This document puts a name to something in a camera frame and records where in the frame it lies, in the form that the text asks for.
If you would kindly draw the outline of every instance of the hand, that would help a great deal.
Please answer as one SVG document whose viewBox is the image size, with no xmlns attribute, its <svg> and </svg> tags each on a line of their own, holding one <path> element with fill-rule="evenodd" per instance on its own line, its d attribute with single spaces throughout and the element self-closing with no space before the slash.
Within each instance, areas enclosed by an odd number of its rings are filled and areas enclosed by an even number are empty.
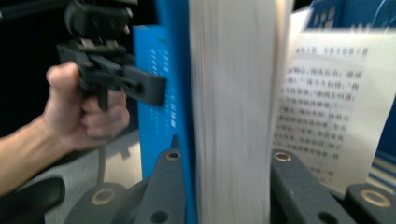
<svg viewBox="0 0 396 224">
<path fill-rule="evenodd" d="M 83 97 L 78 76 L 75 63 L 51 67 L 47 73 L 50 90 L 44 112 L 49 131 L 74 150 L 100 146 L 129 123 L 123 91 L 109 91 L 108 110 L 104 112 L 96 97 Z"/>
</svg>

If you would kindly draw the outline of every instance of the white paper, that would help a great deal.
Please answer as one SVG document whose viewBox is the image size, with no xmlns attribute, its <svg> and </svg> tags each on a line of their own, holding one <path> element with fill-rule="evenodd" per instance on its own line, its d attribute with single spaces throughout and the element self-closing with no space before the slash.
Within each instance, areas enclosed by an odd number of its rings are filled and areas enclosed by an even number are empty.
<svg viewBox="0 0 396 224">
<path fill-rule="evenodd" d="M 274 148 L 325 186 L 364 183 L 396 90 L 396 33 L 304 32 L 280 93 Z"/>
<path fill-rule="evenodd" d="M 190 0 L 199 223 L 269 223 L 270 116 L 288 25 L 276 26 L 291 5 Z"/>
</svg>

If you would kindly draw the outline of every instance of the blue panel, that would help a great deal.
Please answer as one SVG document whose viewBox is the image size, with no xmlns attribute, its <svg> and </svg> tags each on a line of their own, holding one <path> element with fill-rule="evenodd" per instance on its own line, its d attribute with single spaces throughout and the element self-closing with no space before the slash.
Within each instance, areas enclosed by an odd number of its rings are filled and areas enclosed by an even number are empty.
<svg viewBox="0 0 396 224">
<path fill-rule="evenodd" d="M 158 155 L 178 135 L 187 198 L 187 223 L 196 223 L 194 135 L 188 0 L 158 0 L 159 24 L 134 28 L 139 69 L 166 77 L 163 106 L 138 103 L 143 177 L 150 176 Z"/>
<path fill-rule="evenodd" d="M 309 28 L 395 27 L 396 0 L 314 0 Z"/>
<path fill-rule="evenodd" d="M 386 153 L 393 158 L 393 161 L 390 159 L 388 161 L 396 162 L 396 102 L 393 103 L 393 107 L 389 112 L 387 123 L 379 140 L 378 151 Z"/>
</svg>

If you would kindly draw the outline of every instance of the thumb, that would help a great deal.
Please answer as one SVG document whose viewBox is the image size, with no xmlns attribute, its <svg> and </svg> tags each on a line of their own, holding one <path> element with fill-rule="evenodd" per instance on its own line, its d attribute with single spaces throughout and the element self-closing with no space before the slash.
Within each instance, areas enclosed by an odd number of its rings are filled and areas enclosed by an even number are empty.
<svg viewBox="0 0 396 224">
<path fill-rule="evenodd" d="M 51 86 L 51 100 L 58 103 L 80 100 L 78 76 L 78 66 L 75 63 L 52 66 L 47 73 L 47 81 Z"/>
</svg>

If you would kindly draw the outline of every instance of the stack of paper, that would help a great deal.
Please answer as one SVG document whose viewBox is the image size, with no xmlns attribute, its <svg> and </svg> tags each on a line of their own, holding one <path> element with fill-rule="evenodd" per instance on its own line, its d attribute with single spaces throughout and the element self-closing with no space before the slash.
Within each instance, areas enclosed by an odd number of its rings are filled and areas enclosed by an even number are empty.
<svg viewBox="0 0 396 224">
<path fill-rule="evenodd" d="M 268 223 L 271 117 L 292 2 L 190 0 L 199 223 Z"/>
</svg>

